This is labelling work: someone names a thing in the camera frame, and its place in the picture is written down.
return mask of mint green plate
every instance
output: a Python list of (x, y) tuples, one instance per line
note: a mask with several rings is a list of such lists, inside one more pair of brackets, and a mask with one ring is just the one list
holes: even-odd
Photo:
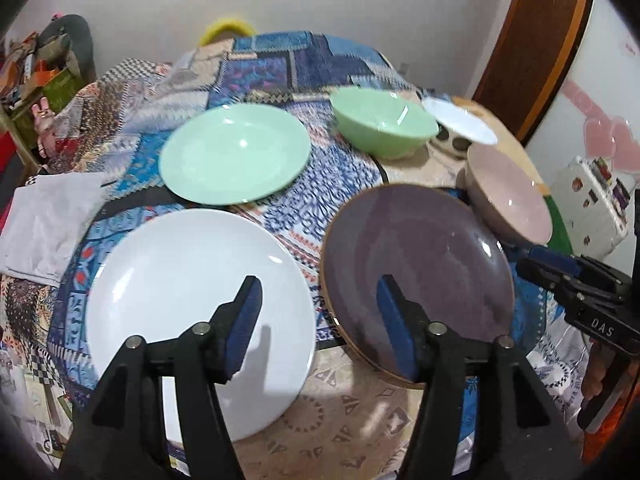
[(383, 158), (411, 156), (438, 134), (422, 105), (395, 92), (346, 87), (331, 95), (338, 131), (353, 146)]
[(178, 128), (160, 152), (175, 194), (207, 205), (251, 202), (288, 186), (311, 142), (293, 115), (267, 105), (224, 105)]

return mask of white plate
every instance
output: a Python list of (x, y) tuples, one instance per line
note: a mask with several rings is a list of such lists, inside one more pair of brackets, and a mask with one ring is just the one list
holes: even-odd
[[(316, 346), (314, 308), (290, 254), (260, 226), (231, 213), (168, 213), (114, 248), (87, 306), (87, 341), (98, 373), (130, 335), (171, 339), (209, 320), (247, 275), (262, 282), (262, 310), (242, 368), (216, 390), (231, 440), (266, 428), (305, 382)], [(166, 435), (181, 442), (173, 378), (164, 378), (162, 395)]]
[(479, 144), (498, 144), (498, 137), (494, 131), (464, 108), (433, 97), (423, 99), (422, 106), (436, 118), (436, 121), (462, 137)]

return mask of silver bolt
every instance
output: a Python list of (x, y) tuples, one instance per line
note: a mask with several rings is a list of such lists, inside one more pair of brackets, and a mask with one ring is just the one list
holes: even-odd
[(142, 343), (142, 338), (139, 335), (132, 335), (130, 337), (127, 337), (127, 340), (124, 342), (127, 348), (131, 348), (132, 350), (134, 348), (138, 348), (140, 346), (140, 343)]
[(500, 345), (502, 348), (505, 348), (507, 350), (513, 348), (516, 345), (513, 339), (511, 339), (508, 335), (498, 336), (497, 341), (498, 341), (498, 345)]
[(211, 330), (211, 325), (206, 321), (199, 321), (191, 327), (191, 331), (195, 335), (205, 335), (209, 330)]
[(433, 335), (443, 335), (447, 333), (447, 325), (439, 321), (434, 321), (429, 325), (429, 332)]

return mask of pink bunny toy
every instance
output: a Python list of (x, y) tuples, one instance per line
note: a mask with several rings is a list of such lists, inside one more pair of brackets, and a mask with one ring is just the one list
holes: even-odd
[(38, 152), (42, 158), (53, 158), (56, 155), (56, 135), (52, 128), (55, 113), (49, 108), (47, 98), (40, 99), (40, 106), (34, 104), (31, 113), (38, 134)]

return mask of white fabric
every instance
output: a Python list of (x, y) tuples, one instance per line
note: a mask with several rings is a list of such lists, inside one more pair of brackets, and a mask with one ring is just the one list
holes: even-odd
[(0, 235), (0, 272), (60, 286), (89, 222), (104, 204), (105, 173), (39, 175), (15, 190)]

